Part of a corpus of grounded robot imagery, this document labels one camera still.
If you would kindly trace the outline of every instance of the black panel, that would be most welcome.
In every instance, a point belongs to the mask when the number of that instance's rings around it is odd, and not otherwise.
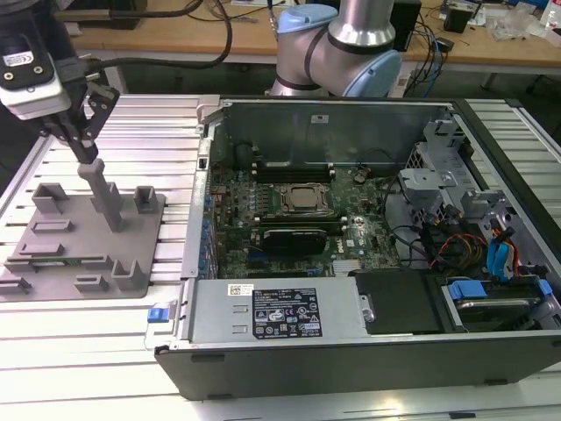
[[[420,271],[374,269],[355,275],[357,289],[368,296],[375,319],[366,322],[371,335],[442,333],[443,327],[429,285]]]
[[[224,361],[209,362],[160,350],[156,360],[190,400],[345,393],[517,382],[561,360],[559,338],[221,349]]]

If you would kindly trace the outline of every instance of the slotted aluminum surface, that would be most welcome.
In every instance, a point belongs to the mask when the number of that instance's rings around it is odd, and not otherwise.
[[[198,145],[195,105],[193,96],[125,96],[120,100],[97,142],[107,162],[107,178],[117,181],[121,189],[154,184],[171,198],[153,264],[154,285],[138,300],[0,304],[1,419],[442,420],[462,410],[484,419],[560,419],[561,365],[518,384],[490,388],[205,403],[187,402],[179,396],[153,352],[146,351],[145,345],[150,344],[144,343],[144,337],[147,310],[179,295],[189,181]],[[53,143],[45,149],[44,157],[27,162],[31,178],[13,192],[0,218],[4,257],[32,215],[31,193],[41,178],[61,182],[73,193],[89,193],[64,146]],[[164,339],[171,327],[156,325],[159,337]]]
[[[503,100],[468,101],[529,187],[561,224],[561,148],[524,109]],[[478,155],[472,157],[491,189],[499,185]]]

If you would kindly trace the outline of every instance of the robotic arm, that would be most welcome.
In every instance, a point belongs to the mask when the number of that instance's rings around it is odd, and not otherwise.
[[[384,96],[400,72],[392,49],[394,0],[342,0],[340,12],[303,4],[283,11],[273,96]]]
[[[94,83],[99,76],[77,57],[49,0],[0,0],[0,102],[41,136],[67,144],[82,164],[96,158],[95,139],[119,98]]]

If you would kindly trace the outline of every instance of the warning label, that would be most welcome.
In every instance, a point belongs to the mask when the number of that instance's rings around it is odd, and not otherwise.
[[[316,289],[255,289],[253,336],[257,339],[323,336]]]

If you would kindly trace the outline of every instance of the white sticker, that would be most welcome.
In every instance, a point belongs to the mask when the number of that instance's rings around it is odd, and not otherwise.
[[[250,296],[253,293],[252,283],[229,283],[229,296]]]
[[[312,116],[312,125],[327,125],[330,122],[330,116],[328,115],[316,115]]]
[[[25,64],[30,64],[35,60],[33,53],[31,51],[26,51],[24,53],[16,53],[5,55],[4,64],[9,68],[15,68],[17,66],[23,66]]]

